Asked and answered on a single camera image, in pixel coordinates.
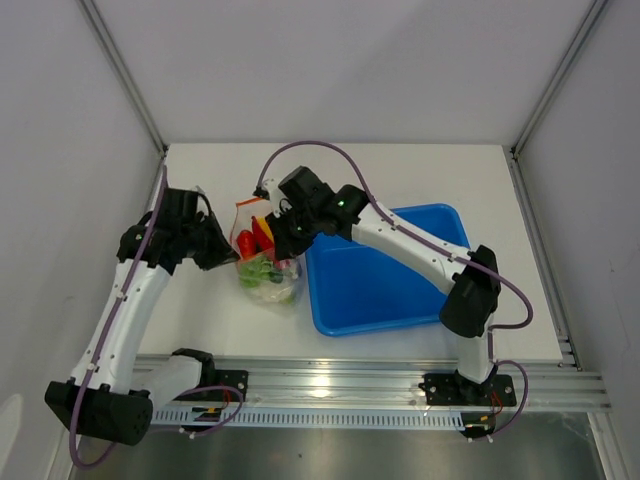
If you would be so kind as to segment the yellow mango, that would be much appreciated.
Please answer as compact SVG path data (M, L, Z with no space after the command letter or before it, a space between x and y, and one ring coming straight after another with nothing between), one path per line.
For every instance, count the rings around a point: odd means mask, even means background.
M263 219L258 219L258 221L259 221L260 226L261 226L262 230L264 231L265 235L269 237L269 241L268 241L269 246L267 248L265 248L264 250L262 250L262 251L266 251L266 250L272 249L274 247L274 240L273 240L272 234L270 233L269 226Z

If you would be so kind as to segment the blue plastic bin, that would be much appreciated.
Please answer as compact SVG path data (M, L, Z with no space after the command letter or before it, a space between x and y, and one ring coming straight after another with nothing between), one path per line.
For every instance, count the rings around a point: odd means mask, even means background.
M445 204L391 211L419 229L469 250L457 211ZM445 296L393 258L338 236L319 234L306 252L316 329L345 336L436 323Z

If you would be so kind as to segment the green grape bunch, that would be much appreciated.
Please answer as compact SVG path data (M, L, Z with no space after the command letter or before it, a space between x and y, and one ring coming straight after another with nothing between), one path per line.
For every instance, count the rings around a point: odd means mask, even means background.
M264 282L269 282L273 271L273 262L264 255L257 255L243 262L238 262L237 275L243 288L258 288Z

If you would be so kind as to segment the clear zip bag orange zipper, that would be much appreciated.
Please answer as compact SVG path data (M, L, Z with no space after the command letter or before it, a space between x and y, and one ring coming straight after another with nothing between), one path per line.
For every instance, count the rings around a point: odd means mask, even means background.
M253 197L235 207L230 240L239 255L236 274L241 290L262 307L291 308L303 286L302 267L296 258L276 259L275 239L266 222L271 204Z

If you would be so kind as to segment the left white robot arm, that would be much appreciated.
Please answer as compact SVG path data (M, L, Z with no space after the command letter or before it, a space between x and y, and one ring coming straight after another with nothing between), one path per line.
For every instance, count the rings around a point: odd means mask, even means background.
M209 271L238 255L204 193L165 187L154 209L122 235L116 257L112 291L88 346L68 380L49 383L44 400L68 431L133 446L156 411L184 395L207 399L219 380L212 354L180 348L134 383L162 292L185 260Z

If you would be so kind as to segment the red tomato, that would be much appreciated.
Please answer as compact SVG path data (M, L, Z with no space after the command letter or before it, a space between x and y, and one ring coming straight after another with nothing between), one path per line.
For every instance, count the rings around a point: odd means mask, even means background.
M236 244L242 259L249 259L257 253L257 243L252 231L242 230L236 237Z

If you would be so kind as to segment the red chili pepper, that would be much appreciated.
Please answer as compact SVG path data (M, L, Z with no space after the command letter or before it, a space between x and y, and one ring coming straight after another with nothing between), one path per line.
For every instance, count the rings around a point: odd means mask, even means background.
M269 243L268 243L269 237L265 235L256 217L251 218L251 227L252 227L252 233L256 241L256 245L261 250L264 250L269 246Z

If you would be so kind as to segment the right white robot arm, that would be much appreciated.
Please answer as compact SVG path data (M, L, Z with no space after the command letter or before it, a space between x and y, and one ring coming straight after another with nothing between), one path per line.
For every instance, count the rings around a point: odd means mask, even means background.
M451 245L370 200L359 187L346 184L333 191L304 166L282 180L259 181L256 192L272 207L267 223L277 259L304 253L319 234L338 236L373 248L431 282L445 296L439 320L458 341L458 395L475 404L491 394L497 369L487 328L501 291L491 249Z

